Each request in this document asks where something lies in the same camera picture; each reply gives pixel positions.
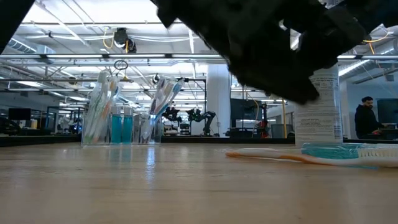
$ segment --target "wooden table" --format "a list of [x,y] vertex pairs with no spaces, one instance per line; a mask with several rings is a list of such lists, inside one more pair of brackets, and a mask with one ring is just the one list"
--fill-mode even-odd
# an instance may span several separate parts
[[397,169],[224,156],[239,147],[2,148],[0,223],[398,222]]

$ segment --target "person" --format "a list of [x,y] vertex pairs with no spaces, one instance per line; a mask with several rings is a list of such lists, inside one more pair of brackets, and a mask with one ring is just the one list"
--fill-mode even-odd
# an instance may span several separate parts
[[358,105],[355,113],[355,131],[358,139],[372,138],[371,134],[381,134],[379,128],[384,125],[376,120],[372,110],[373,98],[370,96],[362,99],[362,105]]

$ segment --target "white column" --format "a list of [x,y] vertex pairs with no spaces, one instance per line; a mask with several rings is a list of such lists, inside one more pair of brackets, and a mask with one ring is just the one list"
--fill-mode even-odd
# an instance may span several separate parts
[[214,118],[210,127],[215,133],[219,133],[221,138],[225,138],[225,133],[228,131],[231,122],[231,75],[227,65],[209,65],[206,84],[206,111],[214,111],[219,122],[217,124],[217,118]]
[[295,106],[296,146],[306,142],[343,142],[338,66],[318,70],[310,79],[320,97]]

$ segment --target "black shirt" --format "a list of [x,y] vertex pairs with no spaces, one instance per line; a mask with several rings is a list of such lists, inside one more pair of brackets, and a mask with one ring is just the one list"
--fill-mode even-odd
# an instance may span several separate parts
[[358,136],[371,134],[373,131],[384,126],[376,120],[371,108],[358,105],[355,113],[355,131]]

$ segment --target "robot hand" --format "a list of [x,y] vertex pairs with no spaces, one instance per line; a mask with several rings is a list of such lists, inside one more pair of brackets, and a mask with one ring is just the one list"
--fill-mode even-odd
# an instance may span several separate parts
[[[177,18],[214,48],[240,84],[300,104],[318,92],[309,77],[369,37],[380,24],[398,25],[396,0],[151,0],[169,27]],[[284,30],[279,22],[283,21]],[[290,30],[301,33],[297,50]]]

